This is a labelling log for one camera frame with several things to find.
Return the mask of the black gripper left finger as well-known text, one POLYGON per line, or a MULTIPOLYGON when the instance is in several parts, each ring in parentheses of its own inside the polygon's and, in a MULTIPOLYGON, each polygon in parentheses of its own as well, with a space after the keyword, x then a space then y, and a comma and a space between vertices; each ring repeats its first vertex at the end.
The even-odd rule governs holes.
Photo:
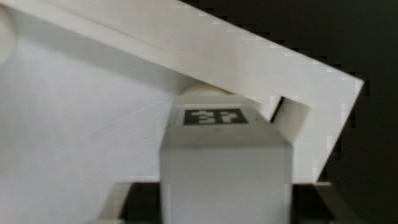
POLYGON ((87 224, 163 224, 158 182, 112 186, 99 216, 87 224))

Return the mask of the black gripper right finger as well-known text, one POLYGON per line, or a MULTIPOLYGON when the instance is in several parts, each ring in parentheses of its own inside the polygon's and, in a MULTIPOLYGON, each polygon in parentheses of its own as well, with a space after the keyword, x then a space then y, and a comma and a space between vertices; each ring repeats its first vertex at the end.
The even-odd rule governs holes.
POLYGON ((328 182, 293 185, 289 224, 368 224, 328 182))

